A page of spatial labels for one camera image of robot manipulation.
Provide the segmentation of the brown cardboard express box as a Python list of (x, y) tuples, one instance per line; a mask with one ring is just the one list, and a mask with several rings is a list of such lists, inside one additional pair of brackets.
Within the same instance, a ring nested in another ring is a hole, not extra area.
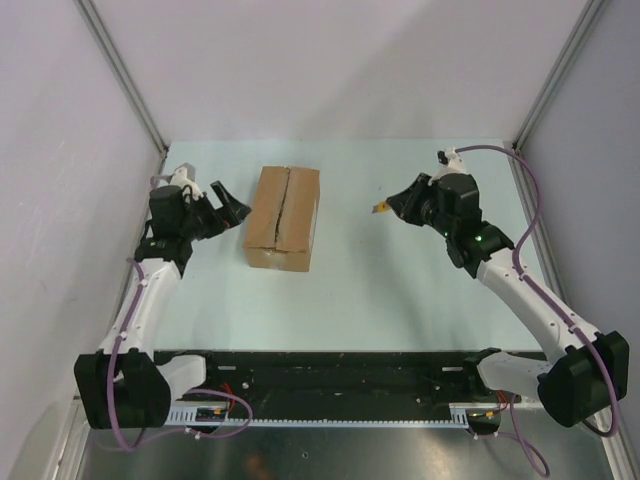
[(263, 167), (243, 242), (248, 265), (299, 273), (309, 271), (319, 200), (318, 170)]

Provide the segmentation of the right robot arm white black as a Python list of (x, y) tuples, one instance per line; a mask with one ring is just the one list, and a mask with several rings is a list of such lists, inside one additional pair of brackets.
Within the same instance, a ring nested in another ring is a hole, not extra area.
[(461, 376), (469, 399), (484, 401), (496, 390), (515, 393), (539, 401), (564, 427), (605, 408), (619, 412), (628, 386), (628, 342), (616, 331), (600, 332), (516, 263), (513, 242), (484, 220), (472, 176), (420, 174), (385, 203), (400, 220), (442, 235), (453, 265), (502, 300), (545, 355), (534, 360), (496, 348), (481, 351)]

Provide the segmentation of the yellow utility knife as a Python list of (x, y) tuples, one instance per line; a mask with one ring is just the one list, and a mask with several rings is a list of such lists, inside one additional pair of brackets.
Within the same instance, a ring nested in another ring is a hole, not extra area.
[(391, 209), (386, 201), (377, 203), (372, 207), (372, 214), (388, 212)]

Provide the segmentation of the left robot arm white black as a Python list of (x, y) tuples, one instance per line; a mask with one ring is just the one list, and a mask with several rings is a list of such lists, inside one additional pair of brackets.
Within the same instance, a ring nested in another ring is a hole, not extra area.
[(157, 428), (171, 404), (187, 392), (207, 400), (221, 376), (199, 355), (158, 365), (155, 338), (166, 303), (182, 280), (196, 241), (241, 225), (250, 206), (216, 181), (214, 207), (188, 179), (173, 176), (149, 193), (150, 217), (133, 255), (134, 278), (123, 305), (97, 351), (80, 355), (74, 376), (89, 425), (96, 430)]

